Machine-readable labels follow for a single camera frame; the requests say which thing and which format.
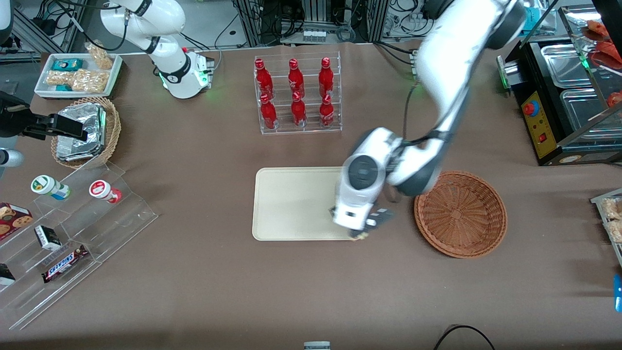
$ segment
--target yellow control panel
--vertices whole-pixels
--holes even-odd
[[[542,102],[537,91],[521,105],[521,109],[538,158],[542,159],[557,148],[557,142],[553,137],[553,132],[550,130],[549,120],[544,114]]]

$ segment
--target beige tray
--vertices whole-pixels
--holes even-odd
[[[253,237],[257,240],[350,240],[333,223],[341,167],[263,168],[255,178]]]

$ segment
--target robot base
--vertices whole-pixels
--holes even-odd
[[[211,88],[214,76],[214,60],[207,59],[195,52],[187,52],[190,57],[190,70],[184,75],[179,83],[167,82],[162,74],[162,84],[171,95],[177,98],[190,98],[200,93],[203,89]]]

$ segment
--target snickers bar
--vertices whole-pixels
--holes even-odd
[[[0,285],[10,286],[15,282],[15,277],[9,271],[9,268],[4,263],[0,263]]]
[[[41,248],[54,251],[63,245],[60,243],[56,232],[49,227],[39,225],[35,227],[35,233],[37,234],[37,240]]]
[[[76,264],[78,260],[80,260],[82,257],[85,257],[87,255],[88,255],[88,251],[86,250],[84,245],[81,245],[80,248],[77,248],[76,250],[72,251],[71,254],[67,255],[63,260],[59,261],[56,265],[52,266],[50,270],[47,270],[47,272],[42,273],[41,276],[43,277],[43,282],[48,283],[49,281],[52,281],[54,278],[57,278],[63,272],[69,270],[69,268],[73,266],[74,264]]]

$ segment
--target white tray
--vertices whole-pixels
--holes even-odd
[[[91,58],[90,54],[51,54],[43,67],[43,71],[39,76],[39,80],[37,81],[37,85],[35,86],[35,93],[44,98],[83,98],[83,97],[107,97],[110,96],[110,93],[113,91],[114,83],[119,75],[119,71],[121,70],[121,64],[123,63],[123,59],[120,55],[117,54],[109,54],[110,58],[113,60],[113,67],[110,69],[110,78],[108,78],[108,83],[106,84],[106,88],[103,93],[88,93],[81,91],[56,91],[56,86],[50,86],[45,83],[45,78],[47,77],[47,72],[52,69],[52,64],[56,60],[62,59],[82,59],[83,65],[82,68],[88,70],[100,70],[99,67],[95,64],[93,58]]]
[[[255,179],[253,237],[257,240],[351,240],[333,223],[341,167],[263,168]]]

